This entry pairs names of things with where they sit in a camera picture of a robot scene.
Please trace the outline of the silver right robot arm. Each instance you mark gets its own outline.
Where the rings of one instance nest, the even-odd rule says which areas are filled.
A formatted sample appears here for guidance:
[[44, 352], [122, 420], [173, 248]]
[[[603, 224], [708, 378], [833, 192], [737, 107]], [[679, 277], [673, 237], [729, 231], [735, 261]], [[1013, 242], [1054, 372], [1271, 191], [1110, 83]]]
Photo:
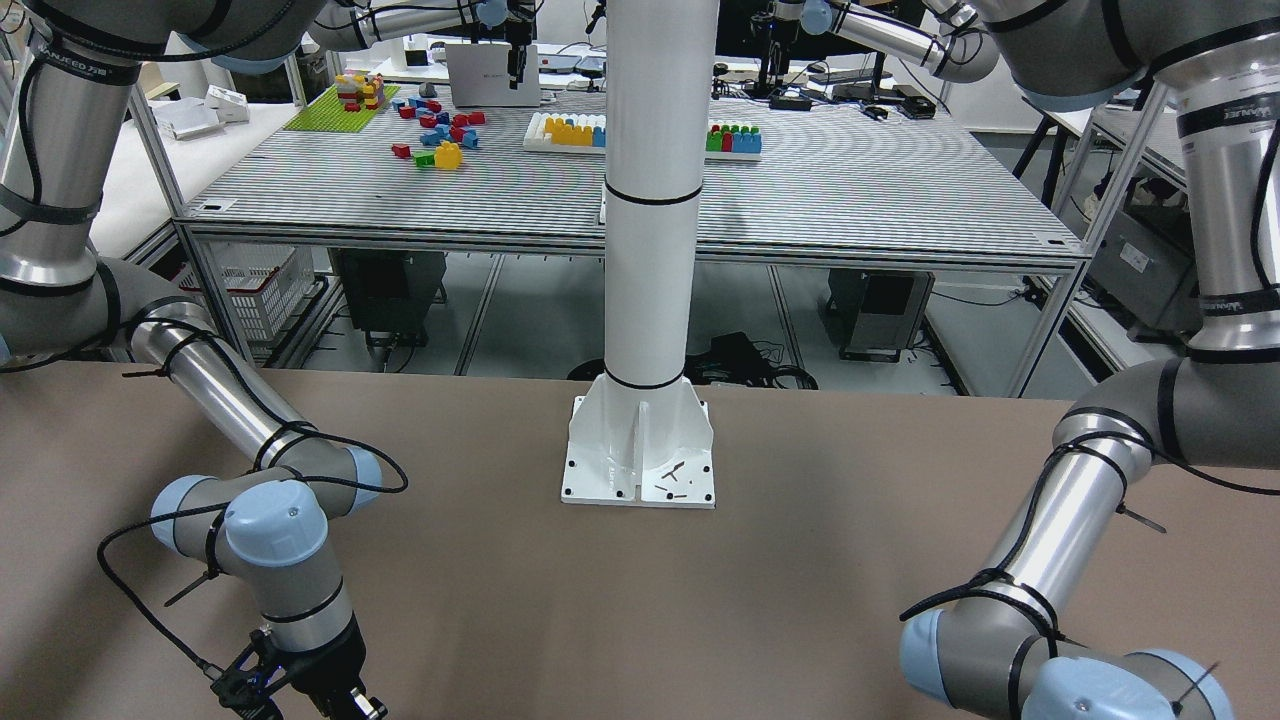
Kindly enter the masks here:
[[196, 415], [251, 462], [234, 479], [183, 477], [156, 497], [150, 529], [170, 551], [236, 577], [253, 596], [261, 628], [230, 665], [218, 666], [170, 635], [97, 560], [154, 629], [166, 635], [242, 716], [273, 717], [291, 687], [326, 719], [381, 719], [361, 679], [366, 655], [330, 543], [330, 521], [378, 495], [404, 491], [401, 466], [370, 445], [306, 421], [212, 328], [205, 306], [141, 266], [100, 258], [90, 245], [108, 165], [146, 61], [165, 61], [170, 37], [192, 58], [273, 68], [289, 56], [324, 1], [28, 1], [28, 47], [3, 136], [3, 388], [31, 407], [37, 389], [72, 380], [44, 368], [109, 347], [146, 365], [90, 397], [114, 407], [88, 425], [155, 459], [178, 448], [163, 421]]

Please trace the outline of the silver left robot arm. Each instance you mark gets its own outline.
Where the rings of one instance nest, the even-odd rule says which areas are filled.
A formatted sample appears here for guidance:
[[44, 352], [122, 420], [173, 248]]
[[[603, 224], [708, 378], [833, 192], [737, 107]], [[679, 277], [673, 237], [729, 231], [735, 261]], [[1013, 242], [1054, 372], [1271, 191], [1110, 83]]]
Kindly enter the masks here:
[[1229, 719], [1212, 673], [1066, 641], [1068, 602], [1126, 492], [1157, 462], [1277, 468], [1277, 4], [977, 1], [1029, 100], [1096, 105], [1151, 74], [1178, 101], [1203, 324], [1184, 357], [1097, 384], [986, 565], [904, 612], [923, 694], [995, 719]]

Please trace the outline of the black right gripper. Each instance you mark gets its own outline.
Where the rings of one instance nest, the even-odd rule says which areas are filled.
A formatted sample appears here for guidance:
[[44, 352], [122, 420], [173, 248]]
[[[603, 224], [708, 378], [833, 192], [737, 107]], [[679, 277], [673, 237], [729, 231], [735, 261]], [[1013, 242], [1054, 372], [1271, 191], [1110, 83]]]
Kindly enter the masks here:
[[355, 615], [266, 616], [255, 652], [255, 685], [265, 700], [288, 685], [323, 716], [387, 719], [387, 706], [361, 678], [366, 644]]

